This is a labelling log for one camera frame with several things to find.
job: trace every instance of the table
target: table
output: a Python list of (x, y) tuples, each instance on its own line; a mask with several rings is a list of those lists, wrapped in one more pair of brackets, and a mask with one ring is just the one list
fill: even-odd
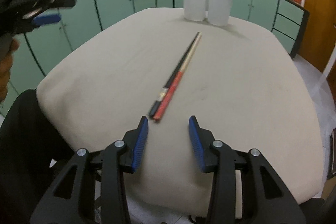
[(312, 198), (323, 172), (312, 100), (279, 41), (253, 23), (230, 17), (220, 28), (187, 21), (182, 9), (143, 10), (58, 64), (37, 88), (40, 106), (71, 147), (104, 149), (137, 127), (198, 31), (203, 37), (163, 119), (149, 123), (140, 170), (125, 176), (127, 192), (206, 215), (212, 174), (194, 159), (188, 119), (195, 115), (233, 149), (258, 148), (299, 203)]

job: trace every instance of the white container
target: white container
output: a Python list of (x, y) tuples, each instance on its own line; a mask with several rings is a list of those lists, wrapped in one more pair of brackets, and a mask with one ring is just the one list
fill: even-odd
[(207, 0), (184, 0), (184, 18), (193, 21), (205, 19)]
[(225, 27), (228, 24), (232, 0), (209, 0), (208, 22)]

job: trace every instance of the black pants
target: black pants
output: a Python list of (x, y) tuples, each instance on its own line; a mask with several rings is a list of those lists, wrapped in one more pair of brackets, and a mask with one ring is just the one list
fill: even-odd
[(0, 223), (29, 223), (53, 180), (50, 161), (73, 153), (42, 113), (36, 91), (23, 92), (0, 128)]

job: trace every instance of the red chopstick handle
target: red chopstick handle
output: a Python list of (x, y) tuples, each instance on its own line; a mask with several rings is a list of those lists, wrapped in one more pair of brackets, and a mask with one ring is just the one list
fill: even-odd
[(176, 77), (174, 78), (174, 81), (172, 82), (166, 96), (162, 100), (157, 112), (155, 113), (155, 115), (153, 117), (153, 120), (158, 122), (162, 118), (163, 114), (166, 111), (167, 106), (169, 105), (169, 102), (170, 102), (171, 98), (173, 97), (173, 94), (174, 94), (177, 86), (180, 83), (180, 80), (181, 80), (182, 76), (183, 76), (183, 72), (179, 71), (177, 73)]

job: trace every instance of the human hand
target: human hand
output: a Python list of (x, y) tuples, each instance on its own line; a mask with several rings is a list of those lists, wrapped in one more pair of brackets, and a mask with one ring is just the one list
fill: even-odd
[(8, 54), (0, 61), (0, 102), (5, 100), (8, 92), (7, 84), (11, 76), (11, 67), (13, 65), (13, 52), (19, 48), (19, 41), (13, 39)]

